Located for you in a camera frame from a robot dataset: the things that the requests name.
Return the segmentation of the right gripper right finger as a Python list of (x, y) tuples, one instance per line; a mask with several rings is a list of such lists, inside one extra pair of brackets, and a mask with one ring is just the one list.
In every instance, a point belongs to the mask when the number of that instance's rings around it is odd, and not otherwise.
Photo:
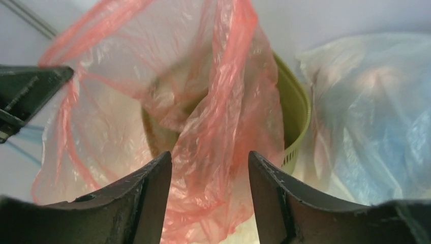
[(430, 243), (430, 201), (365, 206), (316, 190), (256, 151), (249, 177), (260, 243)]

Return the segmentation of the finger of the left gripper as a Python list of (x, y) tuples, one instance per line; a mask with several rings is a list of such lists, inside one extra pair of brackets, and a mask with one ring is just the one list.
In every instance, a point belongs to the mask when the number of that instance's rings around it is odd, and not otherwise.
[(73, 75), (68, 66), (1, 65), (1, 143), (18, 134)]

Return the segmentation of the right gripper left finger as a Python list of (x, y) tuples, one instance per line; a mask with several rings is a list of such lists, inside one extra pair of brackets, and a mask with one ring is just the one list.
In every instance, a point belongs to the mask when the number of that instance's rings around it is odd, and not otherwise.
[(171, 174), (166, 151), (72, 202), (36, 205), (1, 196), (1, 243), (159, 243)]

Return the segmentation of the red plastic trash bag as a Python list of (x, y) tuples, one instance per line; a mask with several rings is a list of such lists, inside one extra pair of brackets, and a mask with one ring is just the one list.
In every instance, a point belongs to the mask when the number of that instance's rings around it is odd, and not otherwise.
[(219, 243), (253, 214), (248, 155), (280, 165), (278, 67), (250, 1), (100, 1), (39, 65), (72, 81), (43, 136), (38, 204), (172, 155), (162, 243)]

